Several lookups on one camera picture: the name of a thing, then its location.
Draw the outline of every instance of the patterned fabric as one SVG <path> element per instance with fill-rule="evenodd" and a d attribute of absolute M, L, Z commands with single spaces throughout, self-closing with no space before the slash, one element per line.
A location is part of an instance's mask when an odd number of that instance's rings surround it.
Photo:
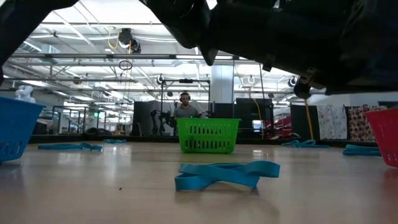
<path fill-rule="evenodd" d="M 347 115 L 344 106 L 317 106 L 321 139 L 347 139 Z"/>
<path fill-rule="evenodd" d="M 352 141 L 376 142 L 371 126 L 365 113 L 387 109 L 385 106 L 368 106 L 348 108 L 349 113 L 349 135 Z"/>

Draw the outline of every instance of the person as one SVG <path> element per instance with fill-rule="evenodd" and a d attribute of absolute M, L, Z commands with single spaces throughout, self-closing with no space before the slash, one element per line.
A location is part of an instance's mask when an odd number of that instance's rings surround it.
<path fill-rule="evenodd" d="M 189 95 L 189 93 L 181 93 L 181 105 L 174 110 L 174 118 L 191 118 L 197 117 L 199 115 L 199 111 L 194 106 L 189 104 L 190 100 L 191 96 Z"/>

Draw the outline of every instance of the blue strap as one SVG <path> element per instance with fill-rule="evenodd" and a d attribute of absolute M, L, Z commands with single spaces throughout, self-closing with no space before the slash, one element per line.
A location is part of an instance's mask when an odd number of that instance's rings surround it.
<path fill-rule="evenodd" d="M 104 142 L 110 143 L 110 144 L 120 144 L 120 143 L 126 143 L 126 140 L 115 140 L 115 139 L 105 139 Z"/>
<path fill-rule="evenodd" d="M 37 146 L 38 149 L 46 149 L 46 150 L 82 150 L 82 149 L 89 149 L 92 150 L 102 150 L 102 146 L 92 146 L 88 143 L 81 143 L 81 144 L 53 144 L 53 145 L 40 145 Z"/>
<path fill-rule="evenodd" d="M 257 187 L 259 177 L 279 177 L 280 165 L 255 161 L 248 164 L 181 164 L 182 174 L 174 178 L 176 190 L 200 190 L 218 181 Z"/>
<path fill-rule="evenodd" d="M 381 156 L 378 147 L 364 147 L 348 144 L 343 150 L 344 156 Z"/>
<path fill-rule="evenodd" d="M 310 148 L 329 148 L 329 146 L 319 146 L 315 140 L 307 140 L 299 142 L 299 140 L 293 140 L 291 142 L 283 143 L 282 146 L 293 146 L 293 147 L 310 147 Z"/>

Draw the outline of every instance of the laundry basket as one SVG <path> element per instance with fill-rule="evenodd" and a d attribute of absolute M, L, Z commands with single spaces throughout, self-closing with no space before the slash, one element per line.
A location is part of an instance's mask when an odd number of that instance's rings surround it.
<path fill-rule="evenodd" d="M 384 162 L 398 167 L 398 108 L 368 112 L 365 114 Z"/>
<path fill-rule="evenodd" d="M 181 151 L 231 153 L 234 151 L 239 119 L 177 119 Z"/>
<path fill-rule="evenodd" d="M 43 108 L 0 96 L 0 162 L 22 156 Z"/>

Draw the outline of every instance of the red basket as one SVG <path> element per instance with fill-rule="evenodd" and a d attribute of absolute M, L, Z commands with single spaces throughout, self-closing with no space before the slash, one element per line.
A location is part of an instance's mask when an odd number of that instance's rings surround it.
<path fill-rule="evenodd" d="M 368 112 L 365 114 L 384 162 L 398 167 L 398 108 Z"/>

